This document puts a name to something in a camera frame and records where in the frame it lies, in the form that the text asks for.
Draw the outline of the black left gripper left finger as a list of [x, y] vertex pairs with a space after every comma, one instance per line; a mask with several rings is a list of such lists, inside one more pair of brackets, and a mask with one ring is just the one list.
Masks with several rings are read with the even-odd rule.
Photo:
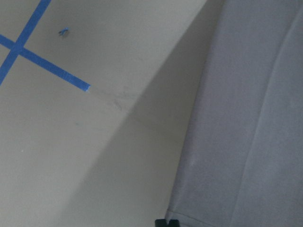
[[168, 223], [166, 219], [157, 219], [155, 220], [155, 227], [167, 227]]

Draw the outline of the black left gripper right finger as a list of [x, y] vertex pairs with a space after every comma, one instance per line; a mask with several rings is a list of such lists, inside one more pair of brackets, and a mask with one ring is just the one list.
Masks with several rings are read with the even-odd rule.
[[179, 227], [179, 221], [177, 219], [171, 219], [168, 223], [168, 227]]

